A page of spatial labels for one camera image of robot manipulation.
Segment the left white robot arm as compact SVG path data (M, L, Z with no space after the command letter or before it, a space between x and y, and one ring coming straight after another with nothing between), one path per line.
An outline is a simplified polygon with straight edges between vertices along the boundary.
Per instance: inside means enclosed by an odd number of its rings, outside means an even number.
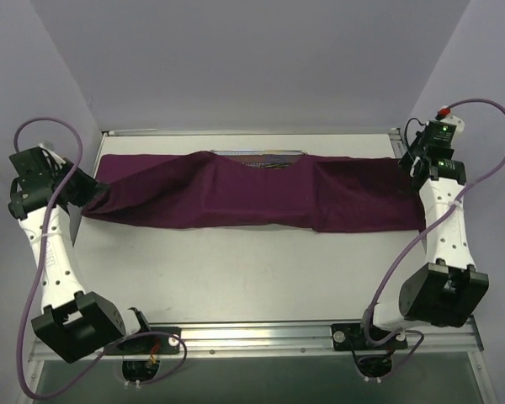
M9 210L43 268L41 313L31 321L37 338L69 364L120 339L134 353L147 351L152 330L141 323L125 327L117 306L86 290L76 276L67 208L88 205L104 185L70 161L16 162L14 167L18 177Z

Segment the purple cloth wrap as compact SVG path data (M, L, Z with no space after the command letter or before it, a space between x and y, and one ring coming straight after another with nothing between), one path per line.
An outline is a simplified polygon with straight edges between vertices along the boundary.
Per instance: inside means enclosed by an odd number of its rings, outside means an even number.
M258 168L209 151L106 155L97 178L108 189L82 214L130 226L275 224L342 233L425 227L423 205L391 158L305 155L288 167Z

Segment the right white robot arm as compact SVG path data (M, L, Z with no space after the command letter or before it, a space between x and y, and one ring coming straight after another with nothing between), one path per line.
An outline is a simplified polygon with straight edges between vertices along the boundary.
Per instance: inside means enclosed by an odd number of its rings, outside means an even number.
M415 157L403 156L418 190L425 229L395 258L357 326L358 340L376 347L387 333L393 336L416 324L462 327L489 288L489 278L476 270L465 230L465 166L453 160L450 146L413 146ZM419 243L425 262L399 287L396 297L380 296L402 259Z

